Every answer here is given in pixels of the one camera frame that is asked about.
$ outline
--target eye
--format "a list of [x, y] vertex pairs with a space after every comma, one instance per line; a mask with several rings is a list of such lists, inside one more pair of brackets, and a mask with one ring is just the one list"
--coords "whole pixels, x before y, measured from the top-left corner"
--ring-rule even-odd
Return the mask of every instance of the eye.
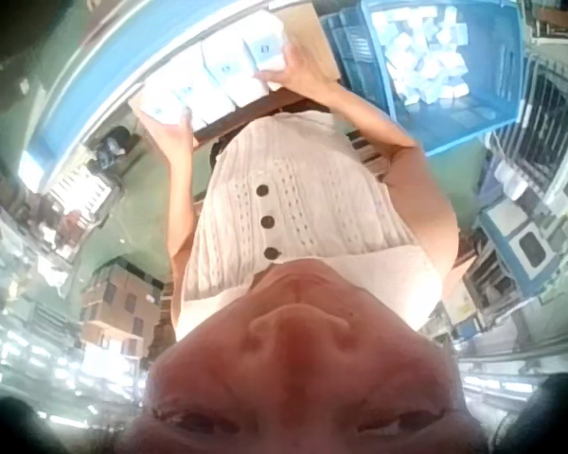
[[380, 437], [395, 437], [417, 432], [441, 418], [441, 414], [428, 411], [404, 413], [396, 419], [375, 418], [358, 426], [358, 433]]
[[228, 419], [194, 411], [162, 416], [159, 419], [197, 435], [235, 435], [240, 431], [238, 425]]

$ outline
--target blue crate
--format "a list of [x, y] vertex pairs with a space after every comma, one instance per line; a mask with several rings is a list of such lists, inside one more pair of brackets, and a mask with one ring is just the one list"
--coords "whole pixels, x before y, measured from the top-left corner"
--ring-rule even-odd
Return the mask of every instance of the blue crate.
[[375, 86], [382, 87], [382, 76], [378, 70], [377, 52], [370, 32], [365, 24], [344, 24], [345, 20], [346, 16], [341, 13], [330, 14], [321, 19], [334, 59], [341, 71], [343, 84], [389, 113], [385, 92], [382, 89], [374, 90]]
[[[407, 109], [395, 94], [371, 14], [394, 8], [453, 5], [465, 22], [469, 44], [458, 52], [469, 69], [470, 94], [453, 102], [423, 102]], [[523, 85], [520, 12], [509, 0], [363, 0], [342, 9], [331, 32], [352, 91], [388, 112], [428, 155], [434, 155], [516, 120]]]

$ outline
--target white top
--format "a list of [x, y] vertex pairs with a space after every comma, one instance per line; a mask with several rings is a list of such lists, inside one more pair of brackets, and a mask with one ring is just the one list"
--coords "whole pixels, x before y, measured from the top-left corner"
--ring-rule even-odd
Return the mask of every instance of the white top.
[[254, 121], [211, 177], [183, 281], [177, 339], [272, 263], [317, 258], [420, 328], [441, 278], [328, 113]]

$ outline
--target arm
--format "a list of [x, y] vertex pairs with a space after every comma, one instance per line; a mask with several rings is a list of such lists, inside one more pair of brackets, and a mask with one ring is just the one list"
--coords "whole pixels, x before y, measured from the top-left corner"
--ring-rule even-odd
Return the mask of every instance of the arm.
[[166, 126], [138, 111], [135, 107], [133, 108], [156, 146], [166, 157], [169, 166], [167, 249], [174, 284], [170, 316], [172, 325], [176, 329], [181, 313], [181, 286], [196, 230], [197, 219], [193, 210], [192, 193], [192, 155], [197, 142], [193, 137], [190, 115], [187, 115], [178, 127]]
[[328, 80], [309, 54], [288, 45], [284, 58], [284, 71], [264, 71], [257, 76], [342, 114], [391, 161], [385, 179], [391, 201], [443, 279], [458, 249], [456, 216], [429, 172], [424, 151], [383, 111]]

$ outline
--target metal rack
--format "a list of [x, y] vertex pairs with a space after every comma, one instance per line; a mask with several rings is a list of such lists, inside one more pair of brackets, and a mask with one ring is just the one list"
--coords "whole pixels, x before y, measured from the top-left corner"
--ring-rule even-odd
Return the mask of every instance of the metal rack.
[[550, 205], [568, 182], [568, 67], [527, 51], [520, 115], [493, 136], [507, 162]]

